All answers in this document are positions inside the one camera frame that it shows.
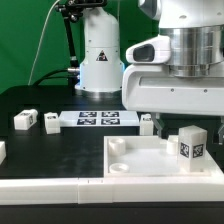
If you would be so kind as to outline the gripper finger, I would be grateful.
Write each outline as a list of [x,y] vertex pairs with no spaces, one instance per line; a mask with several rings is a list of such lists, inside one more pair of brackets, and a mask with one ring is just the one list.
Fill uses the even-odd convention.
[[220,127],[218,129],[218,142],[220,145],[224,143],[224,116],[220,118]]
[[160,114],[159,113],[152,113],[151,118],[152,118],[154,126],[157,129],[157,135],[159,137],[162,137],[163,136],[163,129],[165,127],[165,124],[162,121],[162,119],[160,117]]

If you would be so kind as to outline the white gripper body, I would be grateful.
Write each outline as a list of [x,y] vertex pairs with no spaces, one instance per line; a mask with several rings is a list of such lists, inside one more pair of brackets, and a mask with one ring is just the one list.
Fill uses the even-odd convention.
[[224,116],[224,56],[217,39],[158,35],[129,47],[126,59],[126,109]]

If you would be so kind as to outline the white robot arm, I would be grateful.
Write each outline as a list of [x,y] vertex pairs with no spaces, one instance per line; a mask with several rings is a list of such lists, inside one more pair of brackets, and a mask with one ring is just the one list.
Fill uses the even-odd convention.
[[118,25],[105,12],[85,13],[85,59],[80,90],[92,95],[122,91],[128,110],[221,118],[224,141],[224,0],[138,0],[159,22],[159,34],[129,47],[120,64]]

